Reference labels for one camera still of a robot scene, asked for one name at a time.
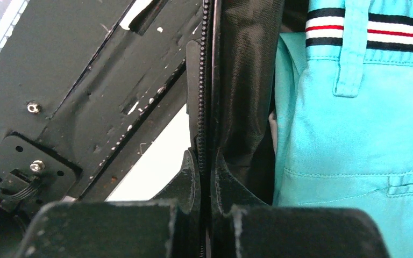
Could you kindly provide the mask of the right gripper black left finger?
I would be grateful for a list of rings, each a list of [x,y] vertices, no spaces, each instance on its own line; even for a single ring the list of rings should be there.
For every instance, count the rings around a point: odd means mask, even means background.
[[[16,257],[199,257],[201,186],[194,152],[147,201],[42,207]]]

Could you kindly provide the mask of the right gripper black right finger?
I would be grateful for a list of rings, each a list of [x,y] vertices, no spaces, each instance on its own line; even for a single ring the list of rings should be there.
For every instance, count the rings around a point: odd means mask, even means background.
[[[229,171],[221,153],[211,171],[212,257],[388,257],[363,211],[267,205]]]

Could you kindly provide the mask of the black ribbed hard-shell suitcase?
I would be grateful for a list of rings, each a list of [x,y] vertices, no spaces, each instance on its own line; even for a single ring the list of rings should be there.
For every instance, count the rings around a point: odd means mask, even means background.
[[[294,209],[271,206],[277,38],[303,30],[308,1],[202,1],[187,46],[192,147],[183,157],[179,257],[295,257]]]

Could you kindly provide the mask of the turquoise shorts with striped waistband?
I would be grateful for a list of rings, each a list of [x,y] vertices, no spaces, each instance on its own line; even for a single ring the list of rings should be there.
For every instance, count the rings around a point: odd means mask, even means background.
[[[413,1],[310,1],[274,91],[273,205],[363,210],[413,257]]]

